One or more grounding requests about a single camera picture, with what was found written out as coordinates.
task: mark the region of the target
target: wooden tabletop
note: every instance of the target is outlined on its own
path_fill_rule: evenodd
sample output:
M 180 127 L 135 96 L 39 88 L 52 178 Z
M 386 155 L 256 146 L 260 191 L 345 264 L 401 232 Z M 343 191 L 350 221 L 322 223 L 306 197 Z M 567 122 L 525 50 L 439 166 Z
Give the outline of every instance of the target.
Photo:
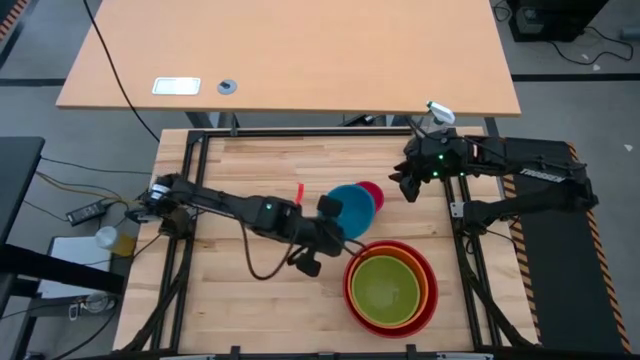
M 520 114 L 488 0 L 104 0 L 96 21 L 139 109 Z M 200 93 L 153 95 L 158 77 Z M 57 105 L 127 108 L 94 29 Z
M 459 133 L 479 134 L 482 129 L 459 128 Z M 163 132 L 155 174 L 180 171 L 186 134 L 186 130 Z M 272 280 L 254 280 L 247 270 L 238 223 L 203 215 L 197 227 L 180 352 L 228 353 L 231 345 L 251 353 L 387 352 L 404 351 L 407 343 L 416 344 L 419 351 L 472 349 L 443 186 L 423 185 L 418 201 L 409 204 L 387 178 L 402 160 L 407 140 L 405 136 L 215 138 L 209 145 L 204 186 L 237 195 L 293 199 L 297 183 L 304 183 L 304 214 L 313 216 L 319 196 L 335 186 L 376 182 L 385 192 L 385 204 L 360 240 L 397 239 L 430 262 L 440 298 L 424 330 L 399 340 L 365 331 L 349 315 L 342 297 L 346 253 L 338 258 L 320 255 L 322 271 L 315 279 L 285 267 Z M 474 199 L 499 199 L 495 178 L 470 177 L 469 186 Z M 454 187 L 459 198 L 457 184 Z M 157 223 L 142 226 L 138 248 L 157 235 L 157 227 Z M 491 229 L 509 236 L 505 223 Z M 285 245 L 254 234 L 249 234 L 249 241 L 260 274 L 271 271 L 286 250 Z M 482 236 L 481 242 L 496 303 L 525 337 L 535 341 L 513 245 L 495 235 Z M 114 348 L 128 343 L 155 307 L 166 249 L 167 241 L 161 238 L 133 263 Z M 179 251 L 176 268 L 181 258 Z M 164 345 L 173 309 L 167 314 Z M 479 314 L 488 341 L 484 313 Z

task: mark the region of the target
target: light wood desk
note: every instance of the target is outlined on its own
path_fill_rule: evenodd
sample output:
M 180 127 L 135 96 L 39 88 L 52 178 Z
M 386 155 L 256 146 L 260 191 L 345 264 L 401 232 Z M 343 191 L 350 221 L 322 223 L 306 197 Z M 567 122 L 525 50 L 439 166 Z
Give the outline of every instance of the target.
M 104 0 L 96 21 L 139 109 L 520 114 L 487 0 Z M 200 93 L 153 95 L 158 77 Z M 94 29 L 57 105 L 128 108 Z
M 462 134 L 482 133 L 481 128 L 458 129 Z M 180 172 L 186 136 L 186 130 L 163 132 L 155 174 Z M 240 345 L 243 353 L 389 352 L 404 351 L 408 343 L 416 344 L 418 351 L 472 349 L 443 186 L 439 182 L 423 185 L 418 201 L 409 204 L 397 184 L 387 178 L 402 161 L 407 140 L 406 136 L 215 138 L 209 143 L 203 185 L 243 196 L 293 199 L 297 183 L 304 183 L 304 213 L 312 216 L 319 196 L 335 186 L 376 182 L 385 192 L 385 205 L 360 240 L 398 239 L 421 251 L 431 263 L 440 298 L 424 330 L 390 340 L 360 327 L 342 298 L 347 254 L 338 258 L 320 255 L 322 271 L 315 279 L 285 267 L 270 281 L 255 281 L 247 270 L 237 222 L 204 215 L 198 221 L 180 353 L 226 354 L 231 345 Z M 470 177 L 469 186 L 474 199 L 495 201 L 500 197 L 495 178 Z M 138 248 L 156 236 L 157 226 L 142 226 Z M 509 236 L 505 223 L 498 222 L 491 229 Z M 256 271 L 271 271 L 285 245 L 249 236 Z M 526 338 L 536 341 L 513 245 L 495 235 L 482 236 L 481 242 L 496 303 Z M 160 239 L 133 263 L 114 348 L 127 344 L 155 307 L 166 249 L 166 239 Z M 176 267 L 181 258 L 179 252 Z M 483 314 L 479 311 L 483 339 L 488 343 Z M 164 347 L 168 346 L 172 316 L 170 309 Z

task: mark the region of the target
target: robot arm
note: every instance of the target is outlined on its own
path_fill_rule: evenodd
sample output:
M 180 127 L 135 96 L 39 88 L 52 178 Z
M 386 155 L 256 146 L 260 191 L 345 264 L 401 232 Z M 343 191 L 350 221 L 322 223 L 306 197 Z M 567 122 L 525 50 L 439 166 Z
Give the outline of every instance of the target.
M 343 231 L 333 220 L 342 211 L 342 203 L 322 196 L 318 210 L 324 216 L 306 218 L 302 208 L 274 196 L 239 197 L 191 183 L 178 174 L 164 175 L 142 196 L 142 207 L 129 211 L 129 219 L 141 223 L 149 217 L 162 219 L 160 233 L 187 238 L 192 230 L 189 208 L 236 219 L 254 233 L 282 243 L 299 245 L 299 256 L 289 265 L 309 276 L 317 276 L 320 263 L 316 252 L 336 257 L 342 252 Z
M 544 157 L 510 158 L 509 138 L 458 136 L 455 129 L 414 137 L 404 149 L 406 160 L 389 176 L 400 184 L 409 202 L 420 192 L 421 182 L 453 176 L 520 174 L 549 182 L 542 190 L 516 198 L 485 203 L 470 201 L 450 204 L 463 228 L 482 230 L 496 219 L 544 210 L 584 211 L 598 204 L 584 164 L 554 164 Z

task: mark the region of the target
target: green bowl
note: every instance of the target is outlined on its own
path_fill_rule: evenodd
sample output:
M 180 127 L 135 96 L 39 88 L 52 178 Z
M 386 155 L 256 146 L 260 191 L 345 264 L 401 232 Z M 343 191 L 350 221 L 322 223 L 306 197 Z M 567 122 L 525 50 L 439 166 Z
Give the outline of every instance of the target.
M 406 322 L 420 302 L 416 275 L 392 256 L 373 256 L 363 261 L 353 274 L 351 292 L 364 317 L 379 326 Z

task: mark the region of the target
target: electrical cord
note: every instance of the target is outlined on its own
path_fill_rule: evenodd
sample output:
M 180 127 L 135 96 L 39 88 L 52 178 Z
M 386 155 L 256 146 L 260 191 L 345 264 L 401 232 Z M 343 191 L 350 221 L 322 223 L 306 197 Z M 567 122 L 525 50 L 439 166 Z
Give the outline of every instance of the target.
M 497 235 L 497 236 L 503 237 L 503 238 L 505 238 L 505 239 L 507 239 L 507 240 L 511 241 L 511 243 L 513 244 L 513 246 L 515 246 L 515 245 L 516 245 L 515 241 L 514 241 L 512 238 L 508 237 L 508 236 L 502 235 L 502 234 L 497 233 L 497 232 L 495 232 L 495 231 L 491 231 L 491 230 L 489 230 L 489 229 L 484 229 L 484 230 L 485 230 L 486 232 L 490 233 L 490 234 Z M 469 255 L 473 255 L 473 249 L 471 248 L 471 235 L 470 235 L 470 234 L 468 234 L 468 233 L 465 233 L 465 235 L 466 235 L 466 237 L 467 237 L 467 242 L 464 244 L 464 251 L 465 251 L 467 254 L 469 254 Z
M 113 64 L 113 59 L 111 59 L 111 54 L 109 53 L 109 49 L 107 49 L 107 44 L 105 43 L 104 38 L 102 37 L 102 33 L 100 32 L 100 29 L 98 28 L 98 24 L 96 24 L 96 20 L 93 18 L 93 14 L 91 14 L 91 9 L 89 8 L 89 4 L 87 4 L 87 0 L 82 0 L 82 3 L 84 4 L 84 8 L 87 11 L 87 15 L 89 16 L 89 19 L 91 19 L 91 24 L 93 25 L 93 28 L 96 30 L 96 34 L 98 34 L 98 38 L 100 39 L 100 43 L 102 44 L 102 48 L 104 49 L 105 54 L 107 55 L 107 60 L 109 60 L 109 65 L 111 66 L 111 70 L 113 71 L 113 75 L 116 78 L 116 82 L 118 83 L 118 87 L 120 87 L 120 91 L 122 92 L 122 96 L 124 96 L 124 99 L 127 101 L 127 104 L 129 104 L 129 108 L 131 109 L 133 114 L 136 116 L 138 121 L 140 121 L 140 124 L 142 124 L 142 126 L 144 126 L 144 128 L 147 129 L 147 132 L 149 132 L 149 134 L 151 136 L 153 136 L 153 138 L 156 139 L 157 142 L 160 142 L 160 139 L 156 136 L 156 134 L 153 133 L 153 131 L 151 131 L 151 129 L 144 122 L 144 120 L 142 120 L 142 118 L 138 114 L 138 111 L 136 110 L 136 108 L 131 103 L 131 100 L 129 100 L 129 96 L 127 95 L 127 92 L 124 91 L 124 86 L 122 86 L 122 82 L 120 81 L 120 76 L 118 75 L 118 71 L 116 71 L 116 67 Z
M 48 162 L 52 162 L 52 163 L 56 163 L 56 164 L 67 165 L 67 166 L 73 166 L 73 167 L 76 167 L 76 168 L 78 168 L 78 169 L 89 170 L 89 171 L 96 171 L 96 172 L 102 172 L 102 173 L 110 173 L 110 174 L 133 174 L 133 175 L 151 175 L 151 173 L 150 173 L 150 172 L 145 172 L 145 171 L 129 171 L 129 170 L 106 170 L 106 169 L 98 169 L 98 168 L 93 168 L 93 167 L 89 167 L 89 166 L 84 166 L 84 165 L 74 164 L 74 163 L 70 163 L 70 162 L 66 162 L 66 161 L 60 161 L 60 160 L 49 159 L 49 158 L 46 158 L 46 157 L 44 157 L 44 156 L 40 156 L 40 159 L 42 159 L 42 160 L 44 160 L 44 161 L 48 161 Z
M 102 199 L 110 199 L 110 200 L 114 200 L 116 202 L 123 202 L 123 203 L 126 203 L 126 204 L 137 204 L 136 201 L 126 200 L 126 199 L 120 197 L 120 195 L 118 195 L 115 191 L 109 190 L 109 189 L 101 187 L 101 186 L 87 185 L 87 184 L 68 184 L 68 183 L 61 182 L 60 180 L 56 180 L 56 179 L 52 178 L 51 176 L 49 176 L 47 174 L 44 174 L 44 173 L 41 173 L 39 171 L 36 171 L 36 175 L 39 176 L 42 180 L 44 180 L 47 183 L 49 183 L 50 185 L 52 185 L 52 186 L 54 186 L 54 187 L 56 187 L 56 188 L 58 188 L 60 190 L 63 190 L 63 191 L 69 191 L 69 192 L 78 193 L 78 194 L 84 194 L 84 195 L 98 196 L 98 197 L 101 197 Z M 93 192 L 93 191 L 72 189 L 71 187 L 67 187 L 67 186 L 95 188 L 95 189 L 99 189 L 99 190 L 110 192 L 110 193 L 114 194 L 115 196 L 108 196 L 108 195 L 100 194 L 100 193 Z
M 97 264 L 102 264 L 102 263 L 105 263 L 105 262 L 109 262 L 111 260 L 122 260 L 122 259 L 135 260 L 135 258 L 138 255 L 140 255 L 140 253 L 142 253 L 145 249 L 147 249 L 149 246 L 151 246 L 151 244 L 153 244 L 156 240 L 158 240 L 160 238 L 160 236 L 162 236 L 162 234 L 158 234 L 158 236 L 153 238 L 153 240 L 149 241 L 149 243 L 147 243 L 145 246 L 142 247 L 142 249 L 138 250 L 138 252 L 133 254 L 133 255 L 130 255 L 130 256 L 119 256 L 119 255 L 116 255 L 114 259 L 101 260 L 101 261 L 96 261 L 96 262 L 93 262 L 93 263 L 81 264 L 81 265 L 91 266 L 91 265 L 97 265 Z
M 56 220 L 59 220 L 59 221 L 62 221 L 62 222 L 67 222 L 67 223 L 69 222 L 69 220 L 62 218 L 62 217 L 50 212 L 49 210 L 45 210 L 45 209 L 43 209 L 43 208 L 41 208 L 39 206 L 33 205 L 32 203 L 28 202 L 27 200 L 22 200 L 22 202 L 27 204 L 27 205 L 29 205 L 29 206 L 31 206 L 34 209 L 42 211 L 43 213 L 55 218 Z
M 352 257 L 356 257 L 356 256 L 358 256 L 358 254 L 347 247 L 347 244 L 346 244 L 347 242 L 352 242 L 354 244 L 357 244 L 357 245 L 361 246 L 362 248 L 365 247 L 365 245 L 363 243 L 361 243 L 359 241 L 356 241 L 356 240 L 353 240 L 353 239 L 345 239 L 344 241 L 342 241 L 333 232 L 331 232 L 331 230 L 329 230 L 328 226 L 323 225 L 323 227 L 324 227 L 324 231 L 326 231 L 327 234 L 329 234 L 329 237 L 331 237 L 331 239 L 333 239 L 335 242 L 340 244 L 340 246 L 342 246 L 342 249 L 344 249 L 344 251 L 348 252 L 349 255 L 351 255 Z
M 70 349 L 70 350 L 68 350 L 68 351 L 66 351 L 66 352 L 54 357 L 51 360 L 62 360 L 65 357 L 67 357 L 67 356 L 73 354 L 74 352 L 80 350 L 83 346 L 87 345 L 91 341 L 93 341 L 93 339 L 98 337 L 98 335 L 100 335 L 102 330 L 104 330 L 107 327 L 107 325 L 109 325 L 109 323 L 111 322 L 111 319 L 113 319 L 115 315 L 116 315 L 116 311 L 115 311 L 115 309 L 113 309 L 111 311 L 111 315 L 109 315 L 109 318 L 107 319 L 107 321 L 104 322 L 104 324 L 98 329 L 98 331 L 96 331 L 93 335 L 91 335 L 87 340 L 85 340 L 85 341 L 81 342 L 80 344 L 78 344 L 76 347 L 74 347 L 74 348 L 72 348 L 72 349 Z
M 563 59 L 565 59 L 565 60 L 567 60 L 567 61 L 569 61 L 571 63 L 577 64 L 577 65 L 593 65 L 603 55 L 611 55 L 611 56 L 617 57 L 618 59 L 626 61 L 626 62 L 629 62 L 629 61 L 633 60 L 633 52 L 634 52 L 633 45 L 629 44 L 628 42 L 615 40 L 615 39 L 612 39 L 610 37 L 604 36 L 600 31 L 598 31 L 598 29 L 596 29 L 593 26 L 587 26 L 587 27 L 585 27 L 585 29 L 591 29 L 591 30 L 595 31 L 598 35 L 600 35 L 601 38 L 603 38 L 605 40 L 609 40 L 611 42 L 627 46 L 629 48 L 629 57 L 623 57 L 622 55 L 619 55 L 619 54 L 616 54 L 616 53 L 612 53 L 611 51 L 603 51 L 600 54 L 596 55 L 596 57 L 591 61 L 573 60 L 573 59 L 569 59 L 568 57 L 566 57 L 562 53 L 562 51 L 560 51 L 560 48 L 558 47 L 558 45 L 556 45 L 556 43 L 554 43 L 553 41 L 545 41 L 545 42 L 553 45 L 553 47 L 556 49 L 556 51 L 558 52 L 558 55 L 560 55 L 561 58 L 563 58 Z
M 101 300 L 96 300 L 96 301 L 81 301 L 81 303 L 83 303 L 83 304 L 93 304 L 94 302 L 101 302 L 101 301 L 102 301 L 102 299 Z M 28 313 L 28 312 L 33 311 L 33 310 L 50 308 L 50 307 L 58 307 L 58 306 L 69 306 L 69 305 L 73 305 L 75 303 L 77 303 L 77 301 L 74 301 L 74 302 L 71 302 L 71 303 L 66 303 L 66 304 L 48 304 L 48 305 L 36 306 L 36 307 L 33 307 L 33 308 L 28 308 L 26 310 L 16 311 L 14 313 L 5 315 L 5 316 L 0 318 L 0 321 L 2 321 L 4 319 L 7 319 L 7 318 L 10 318 L 12 316 Z
M 508 7 L 500 6 L 500 4 L 502 4 L 505 1 L 507 0 L 498 1 L 495 5 L 491 6 L 491 9 L 493 10 L 493 15 L 496 17 L 496 20 L 498 22 L 507 21 L 511 17 L 511 10 Z M 498 16 L 498 10 L 505 11 L 507 15 L 505 15 L 504 17 Z
M 53 177 L 51 177 L 51 175 L 47 175 L 47 174 L 45 174 L 45 173 L 43 173 L 43 172 L 40 172 L 40 171 L 36 171 L 36 175 L 40 176 L 40 177 L 41 177 L 41 178 L 43 178 L 44 180 L 51 180 L 51 181 L 53 181 L 53 182 L 55 182 L 55 183 L 57 183 L 57 184 L 59 184 L 59 185 L 70 186 L 70 187 L 85 187 L 85 188 L 90 188 L 90 189 L 102 190 L 102 191 L 106 191 L 106 192 L 108 192 L 108 193 L 112 194 L 112 195 L 113 195 L 113 196 L 115 196 L 115 198 L 117 198 L 117 199 L 122 199 L 122 196 L 120 196 L 120 194 L 118 194 L 117 192 L 115 192 L 115 191 L 113 191 L 113 190 L 110 190 L 110 189 L 107 189 L 107 188 L 102 187 L 102 186 L 98 186 L 98 185 L 88 185 L 88 184 L 72 184 L 72 183 L 67 183 L 67 182 L 64 182 L 64 181 L 60 181 L 60 180 L 54 179 Z
M 293 250 L 293 246 L 295 245 L 293 241 L 296 238 L 296 236 L 298 236 L 299 227 L 296 226 L 296 229 L 291 234 L 291 238 L 289 238 L 289 247 L 287 248 L 287 251 L 282 257 L 282 260 L 280 260 L 280 263 L 278 264 L 278 266 L 276 266 L 275 269 L 273 269 L 273 271 L 270 272 L 269 274 L 265 276 L 261 276 L 256 274 L 253 268 L 253 264 L 251 263 L 251 254 L 249 253 L 249 239 L 247 238 L 247 230 L 244 228 L 244 222 L 238 216 L 235 216 L 235 219 L 238 221 L 238 223 L 240 224 L 240 228 L 242 229 L 242 240 L 244 242 L 244 254 L 245 254 L 245 258 L 247 259 L 247 267 L 249 268 L 249 273 L 251 273 L 251 276 L 253 276 L 254 279 L 260 280 L 260 281 L 269 280 L 272 277 L 276 276 L 276 274 L 280 272 L 280 269 L 282 269 L 284 264 L 287 262 L 287 258 L 289 257 L 289 255 L 291 255 L 291 250 Z

